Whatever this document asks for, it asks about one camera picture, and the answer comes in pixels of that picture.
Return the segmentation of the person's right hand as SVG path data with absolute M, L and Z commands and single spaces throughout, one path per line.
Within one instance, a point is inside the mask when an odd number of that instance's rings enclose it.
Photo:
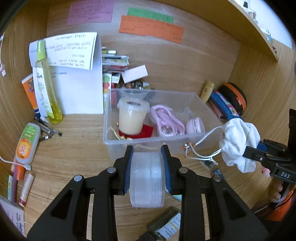
M 282 182 L 277 178 L 272 178 L 267 189 L 267 201 L 268 203 L 277 202 L 281 199 L 280 192 L 282 191 Z

